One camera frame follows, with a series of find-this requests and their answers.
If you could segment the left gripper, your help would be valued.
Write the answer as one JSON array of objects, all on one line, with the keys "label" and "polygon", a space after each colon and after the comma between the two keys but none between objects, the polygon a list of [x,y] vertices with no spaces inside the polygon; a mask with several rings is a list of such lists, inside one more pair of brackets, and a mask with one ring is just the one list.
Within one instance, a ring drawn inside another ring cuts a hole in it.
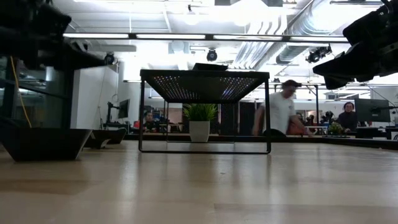
[{"label": "left gripper", "polygon": [[[52,0],[30,0],[32,17],[30,30],[34,34],[34,54],[30,66],[62,68],[66,64],[64,33],[72,18],[53,5]],[[73,52],[72,69],[105,66],[103,59],[87,52]]]}]

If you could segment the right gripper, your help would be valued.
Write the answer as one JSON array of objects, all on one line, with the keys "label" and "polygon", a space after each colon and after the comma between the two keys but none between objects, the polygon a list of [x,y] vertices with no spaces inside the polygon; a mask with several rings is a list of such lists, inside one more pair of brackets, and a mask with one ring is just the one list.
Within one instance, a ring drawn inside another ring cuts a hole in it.
[{"label": "right gripper", "polygon": [[398,0],[383,5],[343,29],[351,47],[312,68],[329,90],[349,82],[367,82],[398,71]]}]

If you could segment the black wavy square mini plate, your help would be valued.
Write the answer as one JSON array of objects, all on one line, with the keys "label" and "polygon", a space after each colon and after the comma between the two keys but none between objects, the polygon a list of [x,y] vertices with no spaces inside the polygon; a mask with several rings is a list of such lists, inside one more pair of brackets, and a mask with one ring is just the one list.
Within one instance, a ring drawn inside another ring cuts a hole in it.
[{"label": "black wavy square mini plate", "polygon": [[116,130],[93,130],[95,140],[107,141],[108,144],[120,144],[127,133],[127,129],[119,128]]},{"label": "black wavy square mini plate", "polygon": [[73,161],[90,129],[0,128],[0,143],[16,162]]}]

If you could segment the black ceiling track light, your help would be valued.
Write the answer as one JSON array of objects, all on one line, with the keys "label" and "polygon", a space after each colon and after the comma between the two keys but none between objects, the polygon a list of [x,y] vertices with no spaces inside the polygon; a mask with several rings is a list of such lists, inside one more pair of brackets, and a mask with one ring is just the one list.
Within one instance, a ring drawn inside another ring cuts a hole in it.
[{"label": "black ceiling track light", "polygon": [[308,63],[316,63],[331,53],[332,53],[332,49],[331,49],[330,45],[328,45],[326,47],[325,46],[317,47],[317,48],[309,51],[309,55],[306,57],[305,60]]}]

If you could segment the person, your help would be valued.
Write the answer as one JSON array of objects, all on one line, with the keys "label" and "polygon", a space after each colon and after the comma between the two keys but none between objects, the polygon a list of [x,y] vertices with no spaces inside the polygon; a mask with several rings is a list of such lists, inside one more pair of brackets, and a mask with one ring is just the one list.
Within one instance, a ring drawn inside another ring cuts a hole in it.
[{"label": "person", "polygon": [[358,120],[354,110],[354,104],[347,102],[343,106],[344,112],[339,114],[337,122],[341,125],[344,132],[355,132],[358,127]]},{"label": "person", "polygon": [[150,111],[147,111],[144,114],[144,131],[146,133],[157,133],[159,131],[159,124],[153,118],[153,114]]},{"label": "person", "polygon": [[[301,84],[294,80],[287,80],[282,84],[282,90],[277,93],[269,95],[269,114],[270,114],[270,128],[278,129],[279,131],[287,134],[290,123],[293,123],[295,127],[301,129],[305,134],[311,136],[313,133],[306,128],[299,117],[296,114],[294,101],[292,99],[297,87]],[[263,103],[256,111],[254,117],[253,135],[260,135],[260,130],[263,132],[267,127],[266,120],[266,106]]]}]

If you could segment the black computer monitor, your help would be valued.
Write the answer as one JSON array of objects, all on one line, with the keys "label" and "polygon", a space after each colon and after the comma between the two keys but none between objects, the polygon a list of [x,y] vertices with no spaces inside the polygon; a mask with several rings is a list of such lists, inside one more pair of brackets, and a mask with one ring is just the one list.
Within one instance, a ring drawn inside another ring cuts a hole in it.
[{"label": "black computer monitor", "polygon": [[129,102],[130,100],[123,100],[119,103],[119,109],[118,109],[118,118],[119,119],[124,119],[128,117],[129,114]]},{"label": "black computer monitor", "polygon": [[391,121],[389,102],[387,100],[360,99],[354,100],[357,120],[385,122]]}]

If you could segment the dark glass cabinet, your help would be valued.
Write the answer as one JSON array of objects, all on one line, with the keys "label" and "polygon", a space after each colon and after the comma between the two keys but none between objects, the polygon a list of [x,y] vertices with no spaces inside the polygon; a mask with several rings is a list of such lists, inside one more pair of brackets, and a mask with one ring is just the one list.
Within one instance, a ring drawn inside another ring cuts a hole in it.
[{"label": "dark glass cabinet", "polygon": [[19,86],[10,66],[0,65],[0,116],[33,128],[62,128],[68,114],[70,77],[53,67],[16,68]]}]

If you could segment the small green desk plant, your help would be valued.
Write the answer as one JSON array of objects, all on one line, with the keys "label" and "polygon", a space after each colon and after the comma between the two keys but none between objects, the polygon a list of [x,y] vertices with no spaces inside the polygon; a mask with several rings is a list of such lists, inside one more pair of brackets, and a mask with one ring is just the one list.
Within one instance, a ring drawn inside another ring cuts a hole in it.
[{"label": "small green desk plant", "polygon": [[344,128],[340,123],[333,122],[328,126],[328,133],[331,135],[340,135],[344,131]]}]

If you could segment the overhead light bar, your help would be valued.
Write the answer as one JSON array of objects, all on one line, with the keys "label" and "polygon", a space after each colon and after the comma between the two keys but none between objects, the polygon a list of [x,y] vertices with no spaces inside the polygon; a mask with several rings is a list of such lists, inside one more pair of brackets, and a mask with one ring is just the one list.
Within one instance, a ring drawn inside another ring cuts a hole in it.
[{"label": "overhead light bar", "polygon": [[65,33],[70,39],[96,40],[202,40],[227,42],[291,42],[347,44],[343,36],[330,35],[248,35],[248,34],[176,34],[176,33]]}]

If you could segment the black office chair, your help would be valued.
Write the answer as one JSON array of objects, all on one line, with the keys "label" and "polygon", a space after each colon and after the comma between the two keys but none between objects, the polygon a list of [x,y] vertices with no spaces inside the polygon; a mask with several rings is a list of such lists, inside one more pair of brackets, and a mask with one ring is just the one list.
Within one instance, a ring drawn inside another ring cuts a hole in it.
[{"label": "black office chair", "polygon": [[279,131],[278,129],[267,129],[263,132],[263,136],[270,136],[272,138],[285,138],[286,134]]}]

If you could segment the black room divider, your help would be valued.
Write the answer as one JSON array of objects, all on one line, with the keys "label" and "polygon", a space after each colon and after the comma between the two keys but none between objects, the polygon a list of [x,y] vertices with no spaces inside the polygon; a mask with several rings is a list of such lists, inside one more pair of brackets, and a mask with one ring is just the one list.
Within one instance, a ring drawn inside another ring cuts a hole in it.
[{"label": "black room divider", "polygon": [[260,106],[259,101],[220,105],[220,135],[252,136],[255,112]]}]

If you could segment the black perforated metal rack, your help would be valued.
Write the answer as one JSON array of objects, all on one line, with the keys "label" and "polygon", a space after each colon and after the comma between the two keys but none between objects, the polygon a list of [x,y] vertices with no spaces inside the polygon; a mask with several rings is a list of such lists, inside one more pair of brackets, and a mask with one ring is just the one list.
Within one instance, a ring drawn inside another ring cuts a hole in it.
[{"label": "black perforated metal rack", "polygon": [[144,88],[148,83],[167,103],[236,104],[264,85],[266,109],[266,150],[271,152],[271,126],[268,72],[230,72],[221,70],[141,70],[139,105],[139,152],[143,149]]}]

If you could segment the green plant in white pot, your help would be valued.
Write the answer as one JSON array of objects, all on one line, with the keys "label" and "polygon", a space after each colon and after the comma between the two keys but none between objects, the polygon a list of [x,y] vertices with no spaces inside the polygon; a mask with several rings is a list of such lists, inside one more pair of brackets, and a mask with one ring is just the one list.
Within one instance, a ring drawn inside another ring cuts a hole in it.
[{"label": "green plant in white pot", "polygon": [[210,123],[217,114],[215,104],[188,104],[183,114],[189,120],[189,134],[192,142],[207,142],[210,136]]}]

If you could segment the black aluminium table frame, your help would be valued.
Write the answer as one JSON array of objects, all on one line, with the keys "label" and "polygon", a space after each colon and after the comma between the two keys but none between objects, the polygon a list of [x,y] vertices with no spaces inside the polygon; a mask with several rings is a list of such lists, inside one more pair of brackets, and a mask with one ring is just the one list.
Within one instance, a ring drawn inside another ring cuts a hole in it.
[{"label": "black aluminium table frame", "polygon": [[[186,134],[168,135],[159,133],[147,133],[143,135],[144,141],[177,141],[190,142],[190,136]],[[356,138],[327,138],[315,137],[272,137],[272,143],[314,143],[314,144],[336,144],[354,147],[381,148],[398,151],[398,141],[380,139],[356,139]],[[264,136],[210,136],[209,142],[267,142]]]}]

